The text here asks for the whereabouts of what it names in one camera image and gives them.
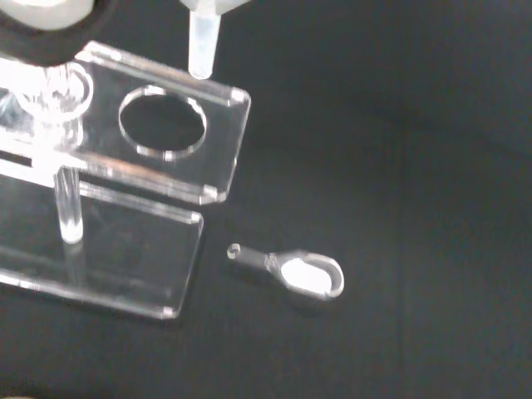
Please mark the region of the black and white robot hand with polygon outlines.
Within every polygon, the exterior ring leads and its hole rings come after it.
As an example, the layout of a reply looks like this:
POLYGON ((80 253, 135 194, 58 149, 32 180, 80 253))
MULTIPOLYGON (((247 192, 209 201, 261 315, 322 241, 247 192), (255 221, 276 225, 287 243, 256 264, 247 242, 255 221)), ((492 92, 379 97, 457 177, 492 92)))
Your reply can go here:
POLYGON ((1 54, 38 67, 55 67, 74 59, 111 19, 118 1, 96 1, 88 15, 72 25, 46 30, 1 12, 1 54))

